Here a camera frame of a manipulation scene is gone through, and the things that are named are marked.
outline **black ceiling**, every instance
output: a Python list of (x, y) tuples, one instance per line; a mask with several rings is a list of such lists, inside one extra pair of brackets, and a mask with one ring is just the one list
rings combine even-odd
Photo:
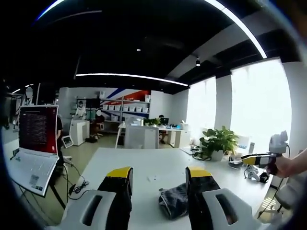
[[(258, 10), (252, 1), (221, 0), (239, 18)], [(77, 73), (123, 73), (166, 78), (183, 59), (232, 24), (203, 0), (65, 0), (34, 23), (52, 1), (15, 7), (7, 24), (4, 78), (11, 91), (52, 81), (57, 87), (118, 87), (179, 92), (186, 87), (131, 77), (77, 77)], [(293, 56), (283, 31), (258, 37), (269, 57)], [(217, 72), (260, 59), (249, 41), (214, 56), (177, 81), (192, 84)]]

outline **ceiling light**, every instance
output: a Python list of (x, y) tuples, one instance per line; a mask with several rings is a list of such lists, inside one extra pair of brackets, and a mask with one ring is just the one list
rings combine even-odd
[(211, 4), (215, 8), (219, 9), (228, 18), (230, 18), (235, 24), (237, 24), (241, 28), (241, 30), (243, 30), (243, 32), (247, 35), (247, 37), (249, 37), (249, 39), (252, 41), (254, 46), (257, 48), (257, 50), (261, 54), (262, 58), (267, 58), (267, 55), (265, 54), (263, 48), (261, 47), (260, 43), (255, 38), (253, 33), (246, 27), (246, 25), (234, 13), (232, 13), (228, 8), (226, 8), (224, 5), (222, 5), (216, 0), (204, 0), (204, 1)]
[(45, 11), (43, 11), (41, 13), (41, 15), (37, 18), (37, 20), (39, 20), (41, 17), (43, 17), (43, 15), (45, 13), (47, 13), (49, 10), (51, 10), (52, 8), (56, 7), (57, 5), (59, 5), (61, 2), (63, 2), (65, 0), (56, 0), (54, 3), (52, 3)]
[(165, 81), (168, 83), (173, 83), (177, 85), (183, 85), (183, 86), (189, 86), (187, 84), (183, 84), (180, 82), (172, 81), (172, 80), (166, 80), (161, 78), (153, 78), (153, 77), (146, 77), (146, 76), (140, 76), (140, 75), (133, 75), (133, 74), (121, 74), (121, 73), (83, 73), (83, 74), (76, 74), (77, 77), (81, 76), (122, 76), (122, 77), (133, 77), (133, 78), (145, 78), (145, 79), (151, 79), (156, 81)]
[(16, 92), (18, 92), (20, 89), (17, 89), (17, 90), (15, 90), (14, 92), (12, 92), (12, 93), (16, 93)]
[(196, 58), (196, 66), (197, 67), (201, 66), (201, 61), (198, 57)]

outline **led light strip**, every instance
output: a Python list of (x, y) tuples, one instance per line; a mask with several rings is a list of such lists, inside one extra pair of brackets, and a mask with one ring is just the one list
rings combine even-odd
[(15, 90), (14, 92), (12, 92), (12, 94), (18, 92), (19, 90), (20, 90), (20, 89)]
[(262, 58), (267, 58), (267, 55), (265, 54), (264, 50), (262, 49), (260, 43), (257, 41), (255, 36), (234, 13), (232, 13), (228, 8), (226, 8), (224, 5), (222, 5), (216, 0), (204, 0), (204, 1), (211, 4), (215, 8), (219, 9), (223, 14), (225, 14), (228, 18), (230, 18), (235, 24), (237, 24), (241, 28), (241, 30), (243, 30), (243, 32), (247, 35), (247, 37), (249, 37), (249, 39), (252, 41), (254, 46), (257, 48), (257, 50), (261, 54)]
[(83, 74), (76, 74), (77, 77), (81, 76), (123, 76), (123, 77), (134, 77), (134, 78), (145, 78), (145, 79), (151, 79), (156, 81), (165, 81), (168, 83), (173, 83), (177, 85), (183, 85), (188, 86), (187, 84), (183, 84), (180, 82), (172, 81), (172, 80), (166, 80), (161, 78), (153, 78), (153, 77), (146, 77), (146, 76), (140, 76), (140, 75), (133, 75), (133, 74), (121, 74), (121, 73), (83, 73)]

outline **human hand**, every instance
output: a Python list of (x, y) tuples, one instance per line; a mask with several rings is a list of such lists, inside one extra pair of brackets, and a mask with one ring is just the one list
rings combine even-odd
[(291, 176), (291, 168), (292, 168), (292, 161), (286, 157), (277, 157), (275, 165), (278, 169), (277, 176), (278, 177), (288, 177)]

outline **floor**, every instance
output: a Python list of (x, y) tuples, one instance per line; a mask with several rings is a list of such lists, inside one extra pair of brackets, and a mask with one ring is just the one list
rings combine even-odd
[[(64, 156), (72, 156), (72, 161), (76, 168), (83, 172), (87, 163), (91, 159), (92, 155), (96, 152), (99, 147), (113, 148), (116, 141), (116, 135), (104, 135), (96, 143), (83, 143), (80, 146), (72, 146), (68, 149), (62, 149)], [(165, 144), (160, 144), (160, 148), (171, 148), (171, 146)], [(77, 171), (68, 167), (68, 179), (72, 184), (78, 181), (79, 175)], [(66, 203), (66, 179), (64, 176), (60, 177), (56, 184), (56, 190), (61, 196), (62, 200)], [(275, 190), (270, 188), (266, 200), (264, 200), (260, 210), (268, 204), (268, 200), (274, 196)], [(48, 189), (46, 197), (42, 198), (32, 193), (25, 192), (22, 196), (22, 201), (31, 204), (35, 211), (44, 219), (44, 222), (48, 225), (58, 225), (61, 222), (64, 209), (61, 207), (57, 199), (55, 198), (51, 189)], [(277, 201), (273, 200), (271, 203), (276, 202), (276, 209), (279, 207)], [(290, 216), (290, 212), (286, 211), (285, 216)], [(260, 220), (262, 222), (267, 222), (270, 219), (270, 214), (263, 213)]]

